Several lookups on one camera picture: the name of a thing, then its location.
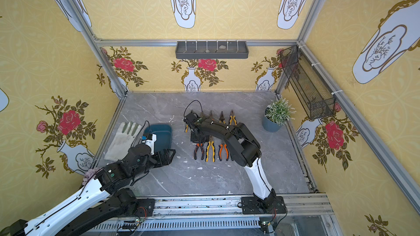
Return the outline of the yellow black deli pliers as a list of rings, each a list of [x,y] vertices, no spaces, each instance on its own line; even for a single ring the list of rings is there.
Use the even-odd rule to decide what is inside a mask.
[[[212,162],[215,162],[215,146],[214,146],[214,139],[212,136],[210,136],[207,148],[206,148],[206,162],[211,160]]]

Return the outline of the orange black combination pliers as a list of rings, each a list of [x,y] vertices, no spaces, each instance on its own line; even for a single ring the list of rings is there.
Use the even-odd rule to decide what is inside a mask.
[[[219,145],[218,158],[220,161],[222,161],[223,159],[225,159],[226,161],[229,160],[229,150],[225,143]]]

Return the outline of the yellow black long-nose pliers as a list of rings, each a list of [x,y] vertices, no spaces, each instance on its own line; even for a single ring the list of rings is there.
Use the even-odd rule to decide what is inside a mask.
[[[224,117],[224,113],[223,113],[223,111],[220,113],[220,116],[219,116],[219,122],[220,122],[220,123],[223,123],[223,124],[226,124],[226,121],[225,121],[225,117]]]

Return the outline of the yellow black combination pliers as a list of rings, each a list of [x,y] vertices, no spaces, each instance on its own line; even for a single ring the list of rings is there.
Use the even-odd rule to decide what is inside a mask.
[[[237,120],[234,111],[230,112],[229,125],[237,125]]]

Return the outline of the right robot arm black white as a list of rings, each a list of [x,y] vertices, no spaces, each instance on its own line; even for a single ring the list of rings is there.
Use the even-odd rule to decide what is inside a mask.
[[[196,113],[186,115],[184,122],[190,128],[193,143],[207,142],[210,136],[224,142],[233,160],[245,168],[259,207],[271,210],[275,206],[276,192],[263,170],[261,146],[245,124],[227,125]]]

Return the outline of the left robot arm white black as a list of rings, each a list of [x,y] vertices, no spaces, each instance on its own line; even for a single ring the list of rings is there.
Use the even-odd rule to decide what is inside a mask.
[[[151,169],[170,165],[174,149],[152,152],[150,146],[136,145],[127,155],[99,169],[79,191],[29,221],[18,220],[1,230],[3,236],[79,236],[116,216],[147,215],[147,208],[129,189]]]

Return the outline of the teal storage box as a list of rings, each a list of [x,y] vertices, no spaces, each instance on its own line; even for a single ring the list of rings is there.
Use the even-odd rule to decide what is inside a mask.
[[[172,127],[168,124],[157,123],[145,128],[143,135],[156,135],[156,141],[153,144],[153,153],[170,149],[172,144]]]

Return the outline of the white green work glove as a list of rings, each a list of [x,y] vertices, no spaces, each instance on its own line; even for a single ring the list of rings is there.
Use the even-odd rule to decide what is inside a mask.
[[[117,161],[123,159],[127,155],[129,148],[132,147],[132,143],[142,127],[136,122],[122,122],[105,153],[105,160]]]

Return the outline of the blue plant pot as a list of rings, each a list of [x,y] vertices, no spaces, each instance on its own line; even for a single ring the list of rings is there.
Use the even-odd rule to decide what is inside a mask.
[[[282,127],[282,125],[278,125],[272,122],[271,120],[269,120],[266,115],[264,115],[262,118],[262,126],[266,131],[271,132],[271,133],[279,131]]]

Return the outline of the purple artificial flower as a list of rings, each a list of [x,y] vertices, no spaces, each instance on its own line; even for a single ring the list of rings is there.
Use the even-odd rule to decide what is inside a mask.
[[[82,186],[85,186],[89,180],[99,171],[100,168],[92,168],[89,169],[85,174],[84,174],[84,178],[82,181]]]

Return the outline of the green white artificial plant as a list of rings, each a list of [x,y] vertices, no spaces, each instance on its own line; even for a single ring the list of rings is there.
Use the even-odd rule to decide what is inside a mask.
[[[265,110],[265,117],[277,125],[284,125],[287,121],[294,119],[296,110],[285,98],[269,104]]]

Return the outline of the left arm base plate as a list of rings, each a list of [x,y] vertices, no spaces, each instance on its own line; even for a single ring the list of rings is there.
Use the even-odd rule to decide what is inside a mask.
[[[136,215],[139,217],[151,217],[154,207],[155,199],[153,198],[141,198],[124,202],[117,200],[116,203],[110,205],[109,211],[112,217]]]

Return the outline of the grey wall shelf tray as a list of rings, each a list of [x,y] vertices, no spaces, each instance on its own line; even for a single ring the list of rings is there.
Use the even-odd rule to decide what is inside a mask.
[[[249,49],[243,40],[184,40],[176,45],[181,59],[247,59]]]

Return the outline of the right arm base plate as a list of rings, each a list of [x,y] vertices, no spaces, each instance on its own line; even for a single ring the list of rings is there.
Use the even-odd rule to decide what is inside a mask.
[[[242,197],[237,207],[243,214],[286,214],[286,206],[281,196],[261,200],[257,196]]]

